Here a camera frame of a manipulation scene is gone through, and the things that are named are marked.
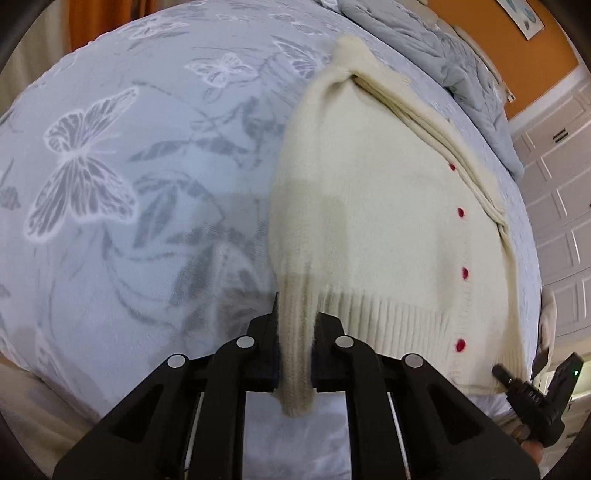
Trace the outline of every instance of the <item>orange curtain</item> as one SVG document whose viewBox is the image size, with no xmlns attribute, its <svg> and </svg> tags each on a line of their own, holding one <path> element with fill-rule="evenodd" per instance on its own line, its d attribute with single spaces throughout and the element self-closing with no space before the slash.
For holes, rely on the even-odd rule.
<svg viewBox="0 0 591 480">
<path fill-rule="evenodd" d="M 72 50 L 157 10 L 157 0 L 70 0 Z"/>
</svg>

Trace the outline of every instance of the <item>picture frame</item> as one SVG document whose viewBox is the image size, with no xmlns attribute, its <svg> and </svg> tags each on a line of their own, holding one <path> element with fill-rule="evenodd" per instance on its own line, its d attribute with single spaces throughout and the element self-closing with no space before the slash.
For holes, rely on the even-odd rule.
<svg viewBox="0 0 591 480">
<path fill-rule="evenodd" d="M 517 24 L 527 40 L 544 28 L 542 20 L 526 0 L 496 0 Z"/>
</svg>

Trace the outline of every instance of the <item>butterfly pattern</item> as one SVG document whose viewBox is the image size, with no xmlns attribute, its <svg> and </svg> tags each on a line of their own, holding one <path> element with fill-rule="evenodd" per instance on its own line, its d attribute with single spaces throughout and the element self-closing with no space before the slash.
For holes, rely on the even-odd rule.
<svg viewBox="0 0 591 480">
<path fill-rule="evenodd" d="M 25 236 L 46 242 L 61 228 L 66 212 L 79 223 L 112 219 L 133 223 L 138 202 L 131 186 L 98 160 L 92 147 L 136 100 L 132 87 L 94 103 L 86 112 L 76 110 L 60 118 L 43 139 L 57 153 L 58 167 L 45 182 L 29 211 Z"/>
<path fill-rule="evenodd" d="M 8 165 L 6 171 L 0 170 L 0 207 L 6 208 L 7 210 L 14 210 L 20 208 L 21 204 L 18 201 L 18 192 L 14 186 L 4 186 L 8 178 L 8 174 L 12 170 L 14 165 L 14 158 Z"/>
<path fill-rule="evenodd" d="M 284 38 L 274 37 L 275 45 L 290 59 L 296 73 L 305 80 L 310 80 L 330 62 L 329 55 L 319 55 L 308 47 Z"/>
<path fill-rule="evenodd" d="M 217 60 L 196 60 L 185 65 L 185 68 L 199 75 L 202 80 L 215 88 L 224 88 L 230 78 L 241 77 L 253 79 L 257 71 L 244 63 L 234 52 L 229 52 Z"/>
<path fill-rule="evenodd" d="M 145 20 L 134 22 L 128 27 L 124 27 L 121 31 L 131 33 L 128 37 L 130 40 L 138 40 L 140 38 L 148 38 L 162 32 L 188 26 L 188 23 L 171 20 L 164 15 L 156 15 L 148 17 Z"/>
</svg>

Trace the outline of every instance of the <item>hand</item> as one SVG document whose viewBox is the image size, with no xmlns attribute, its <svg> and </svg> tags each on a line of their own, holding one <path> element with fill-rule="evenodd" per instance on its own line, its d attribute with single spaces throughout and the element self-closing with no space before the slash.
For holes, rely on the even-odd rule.
<svg viewBox="0 0 591 480">
<path fill-rule="evenodd" d="M 540 442 L 530 442 L 529 440 L 526 440 L 521 444 L 521 448 L 530 454 L 537 465 L 539 465 L 544 459 L 544 447 Z"/>
</svg>

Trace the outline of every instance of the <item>orange wall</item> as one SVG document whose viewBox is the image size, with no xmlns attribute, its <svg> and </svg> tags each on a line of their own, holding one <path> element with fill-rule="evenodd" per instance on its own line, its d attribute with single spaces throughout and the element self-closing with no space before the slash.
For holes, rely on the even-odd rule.
<svg viewBox="0 0 591 480">
<path fill-rule="evenodd" d="M 554 17 L 538 0 L 528 0 L 544 29 L 530 41 L 496 0 L 429 0 L 429 8 L 466 30 L 495 63 L 516 97 L 511 118 L 550 90 L 579 64 Z"/>
</svg>

